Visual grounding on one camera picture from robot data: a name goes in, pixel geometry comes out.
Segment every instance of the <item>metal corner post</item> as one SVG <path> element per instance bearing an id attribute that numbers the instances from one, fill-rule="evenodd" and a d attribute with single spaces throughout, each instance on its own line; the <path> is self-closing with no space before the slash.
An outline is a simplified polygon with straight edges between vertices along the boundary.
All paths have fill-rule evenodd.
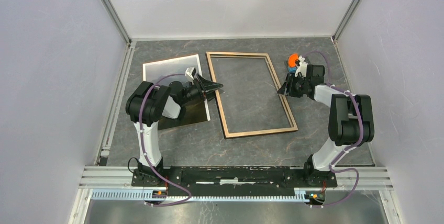
<path id="1" fill-rule="evenodd" d="M 131 38 L 129 37 L 128 32 L 126 31 L 119 16 L 117 15 L 117 12 L 114 9 L 111 1 L 110 0 L 102 0 L 102 3 L 105 6 L 106 10 L 108 11 L 108 14 L 111 17 L 111 19 L 113 20 L 114 24 L 117 26 L 117 29 L 119 30 L 119 33 L 122 36 L 122 38 L 126 41 L 126 43 L 130 44 Z"/>
<path id="2" fill-rule="evenodd" d="M 353 15 L 354 11 L 356 10 L 356 7 L 360 3 L 361 0 L 352 0 L 350 3 L 350 6 L 348 7 L 346 13 L 344 14 L 344 17 L 342 18 L 341 22 L 339 23 L 338 28 L 336 29 L 335 33 L 332 36 L 333 40 L 338 40 L 338 38 L 341 36 L 342 32 L 344 31 L 345 26 L 349 22 L 351 16 Z"/>

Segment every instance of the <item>orange object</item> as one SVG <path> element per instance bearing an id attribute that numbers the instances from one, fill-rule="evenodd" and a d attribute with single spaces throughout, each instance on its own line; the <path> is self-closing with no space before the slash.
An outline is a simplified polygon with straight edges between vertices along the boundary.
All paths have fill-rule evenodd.
<path id="1" fill-rule="evenodd" d="M 288 58 L 288 66 L 291 68 L 296 67 L 296 61 L 299 59 L 298 54 L 293 54 Z"/>

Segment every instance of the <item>gray tabletop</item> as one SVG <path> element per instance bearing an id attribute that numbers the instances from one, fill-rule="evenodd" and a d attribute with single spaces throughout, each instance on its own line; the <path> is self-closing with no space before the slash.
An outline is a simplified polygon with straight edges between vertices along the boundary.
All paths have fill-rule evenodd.
<path id="1" fill-rule="evenodd" d="M 268 53 L 279 80 L 283 83 L 287 74 L 284 61 L 293 53 L 303 54 L 313 50 L 324 52 L 329 58 L 331 82 L 339 87 L 347 88 L 347 81 L 341 63 L 329 38 L 137 42 L 123 95 L 124 103 L 120 107 L 107 165 L 126 166 L 130 157 L 139 156 L 137 134 L 125 113 L 125 102 L 142 81 L 141 66 L 144 62 L 198 53 L 203 77 L 210 80 L 205 55 L 207 51 Z M 312 64 L 324 64 L 323 58 L 318 55 L 311 55 L 309 61 Z M 219 64 L 216 69 L 222 74 L 225 73 L 225 76 L 221 76 L 221 79 L 225 79 L 225 82 L 233 82 L 235 79 L 229 75 L 233 68 L 234 66 L 231 66 L 229 61 L 225 61 L 224 64 Z M 248 70 L 254 70 L 255 68 L 259 69 L 261 65 L 254 64 Z M 247 71 L 240 72 L 236 69 L 235 73 L 239 75 L 238 79 L 242 82 L 242 87 L 257 87 L 256 92 L 266 89 L 268 84 L 263 83 L 263 80 L 270 78 L 270 73 L 262 71 L 258 71 L 255 74 L 257 75 L 256 78 L 251 79 L 245 78 L 245 75 L 248 75 Z M 210 121 L 159 131 L 159 147 L 164 164 L 166 166 L 303 165 L 308 156 L 319 150 L 328 138 L 329 108 L 307 97 L 288 97 L 287 100 L 299 128 L 297 132 L 234 139 L 224 138 L 216 103 L 214 100 L 209 102 Z M 236 102 L 236 99 L 233 99 L 224 102 L 231 106 L 234 119 L 242 116 L 236 108 L 244 105 L 246 101 Z M 246 124 L 249 124 L 247 120 L 246 122 L 236 120 L 234 126 L 243 130 L 250 127 Z M 372 165 L 373 162 L 367 144 L 350 152 L 342 159 L 340 164 Z"/>

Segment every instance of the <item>white wall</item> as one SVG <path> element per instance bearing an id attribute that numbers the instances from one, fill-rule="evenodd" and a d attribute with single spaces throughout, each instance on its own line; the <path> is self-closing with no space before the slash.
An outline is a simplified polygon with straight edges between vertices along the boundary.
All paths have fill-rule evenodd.
<path id="1" fill-rule="evenodd" d="M 351 0 L 111 0 L 133 38 L 325 36 Z"/>
<path id="2" fill-rule="evenodd" d="M 407 223 L 442 223 L 444 2 L 362 0 L 339 38 L 357 93 L 372 97 L 376 159 Z"/>
<path id="3" fill-rule="evenodd" d="M 0 223 L 66 223 L 125 43 L 100 0 L 0 7 Z"/>

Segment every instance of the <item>black cable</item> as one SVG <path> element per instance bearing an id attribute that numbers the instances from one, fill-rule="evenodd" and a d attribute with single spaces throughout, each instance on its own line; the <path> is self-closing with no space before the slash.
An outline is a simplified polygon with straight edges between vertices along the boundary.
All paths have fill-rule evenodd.
<path id="1" fill-rule="evenodd" d="M 131 169 L 129 168 L 129 162 L 131 162 L 132 159 L 135 159 L 135 160 L 137 161 L 137 164 L 139 164 L 139 160 L 138 160 L 136 157 L 131 157 L 131 158 L 128 160 L 128 165 L 127 165 L 127 167 L 128 167 L 128 171 L 130 171 L 132 174 L 134 174 L 134 171 L 131 171 Z"/>

